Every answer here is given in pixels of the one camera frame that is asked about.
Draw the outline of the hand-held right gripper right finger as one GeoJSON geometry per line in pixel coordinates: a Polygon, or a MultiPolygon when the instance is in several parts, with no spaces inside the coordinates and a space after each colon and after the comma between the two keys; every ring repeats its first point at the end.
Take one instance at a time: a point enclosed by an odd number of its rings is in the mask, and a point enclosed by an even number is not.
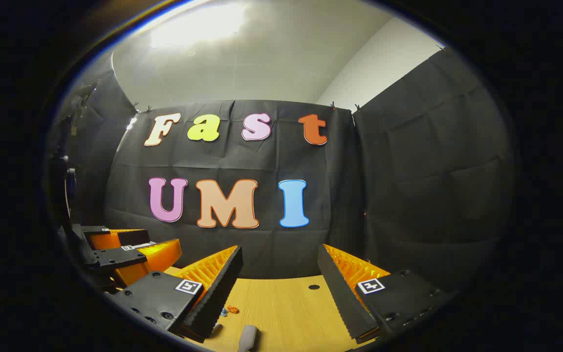
{"type": "Polygon", "coordinates": [[[317,262],[350,338],[357,343],[395,339],[455,296],[411,270],[388,272],[325,243],[317,262]]]}

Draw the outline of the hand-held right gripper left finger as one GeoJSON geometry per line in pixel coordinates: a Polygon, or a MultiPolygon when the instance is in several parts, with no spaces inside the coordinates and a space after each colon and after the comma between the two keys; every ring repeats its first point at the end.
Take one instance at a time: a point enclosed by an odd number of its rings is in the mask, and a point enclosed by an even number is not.
{"type": "Polygon", "coordinates": [[[168,269],[152,272],[117,290],[112,300],[148,325],[203,342],[212,334],[242,267],[242,248],[234,245],[176,274],[168,269]]]}

